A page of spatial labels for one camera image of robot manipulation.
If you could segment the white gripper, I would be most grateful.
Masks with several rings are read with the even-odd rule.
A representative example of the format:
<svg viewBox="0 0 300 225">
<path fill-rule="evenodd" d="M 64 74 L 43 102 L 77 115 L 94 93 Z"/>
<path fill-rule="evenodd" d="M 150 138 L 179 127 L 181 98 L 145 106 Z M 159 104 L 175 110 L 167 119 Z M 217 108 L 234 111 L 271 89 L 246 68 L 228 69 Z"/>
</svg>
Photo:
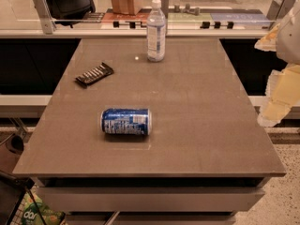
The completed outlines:
<svg viewBox="0 0 300 225">
<path fill-rule="evenodd" d="M 260 38 L 254 48 L 264 52 L 277 51 L 277 57 L 288 64 L 281 71 L 273 70 L 268 78 L 265 98 L 257 121 L 262 127 L 273 127 L 300 101 L 300 0 Z"/>
</svg>

